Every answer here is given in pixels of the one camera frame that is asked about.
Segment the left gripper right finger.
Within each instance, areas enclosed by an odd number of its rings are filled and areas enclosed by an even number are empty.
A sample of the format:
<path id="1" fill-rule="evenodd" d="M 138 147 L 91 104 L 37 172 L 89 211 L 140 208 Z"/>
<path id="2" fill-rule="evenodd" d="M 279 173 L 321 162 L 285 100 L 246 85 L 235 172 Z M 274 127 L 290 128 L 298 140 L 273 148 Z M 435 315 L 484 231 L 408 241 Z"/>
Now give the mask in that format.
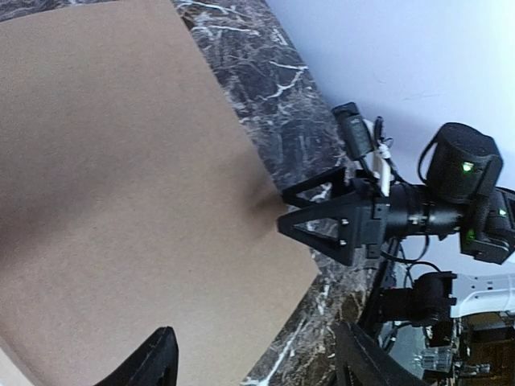
<path id="1" fill-rule="evenodd" d="M 342 322 L 335 329 L 336 384 L 369 386 L 426 386 L 392 359 L 354 323 Z"/>

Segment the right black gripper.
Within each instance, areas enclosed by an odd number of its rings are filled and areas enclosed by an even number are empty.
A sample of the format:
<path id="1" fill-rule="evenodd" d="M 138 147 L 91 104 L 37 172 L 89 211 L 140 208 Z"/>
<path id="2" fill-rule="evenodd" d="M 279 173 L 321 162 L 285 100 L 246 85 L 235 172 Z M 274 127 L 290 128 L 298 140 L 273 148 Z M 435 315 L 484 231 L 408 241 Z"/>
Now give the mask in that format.
<path id="1" fill-rule="evenodd" d="M 278 217 L 278 232 L 352 266 L 357 249 L 378 257 L 390 238 L 444 239 L 459 231 L 467 215 L 467 205 L 440 199 L 424 185 L 399 183 L 389 196 L 381 196 L 365 179 L 350 182 L 356 197 L 352 205 L 345 197 L 336 198 L 345 193 L 346 170 L 337 166 L 284 189 L 282 201 L 296 209 Z"/>

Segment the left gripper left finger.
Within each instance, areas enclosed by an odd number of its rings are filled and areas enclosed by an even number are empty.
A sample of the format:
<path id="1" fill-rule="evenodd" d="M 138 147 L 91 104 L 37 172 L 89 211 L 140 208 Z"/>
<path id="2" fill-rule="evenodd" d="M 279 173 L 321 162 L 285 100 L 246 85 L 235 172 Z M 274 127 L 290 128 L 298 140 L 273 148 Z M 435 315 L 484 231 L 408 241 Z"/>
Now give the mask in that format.
<path id="1" fill-rule="evenodd" d="M 162 326 L 96 386 L 174 386 L 178 365 L 175 332 L 170 326 Z"/>

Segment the brown backing board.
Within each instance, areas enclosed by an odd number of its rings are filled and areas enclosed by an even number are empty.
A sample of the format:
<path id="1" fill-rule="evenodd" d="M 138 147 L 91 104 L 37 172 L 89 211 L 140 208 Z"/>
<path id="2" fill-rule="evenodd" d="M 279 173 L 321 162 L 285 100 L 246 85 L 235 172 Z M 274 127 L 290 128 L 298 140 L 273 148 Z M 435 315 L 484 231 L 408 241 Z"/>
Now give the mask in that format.
<path id="1" fill-rule="evenodd" d="M 237 385 L 316 275 L 174 7 L 1 24 L 1 340 L 40 385 L 92 385 L 156 328 L 181 385 Z"/>

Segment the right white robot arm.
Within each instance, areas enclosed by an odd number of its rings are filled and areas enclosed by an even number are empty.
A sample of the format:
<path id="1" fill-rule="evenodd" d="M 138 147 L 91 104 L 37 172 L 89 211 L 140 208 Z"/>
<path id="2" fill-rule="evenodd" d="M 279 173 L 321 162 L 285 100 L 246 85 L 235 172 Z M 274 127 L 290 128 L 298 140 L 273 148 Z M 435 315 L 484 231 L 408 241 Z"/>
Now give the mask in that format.
<path id="1" fill-rule="evenodd" d="M 361 173 L 342 183 L 335 169 L 286 189 L 283 200 L 295 210 L 279 217 L 278 231 L 346 266 L 358 248 L 370 259 L 398 262 L 385 242 L 452 234 L 464 255 L 507 261 L 514 251 L 514 193 L 496 185 L 503 162 L 494 140 L 451 122 L 429 149 L 433 158 L 420 185 L 391 173 Z"/>

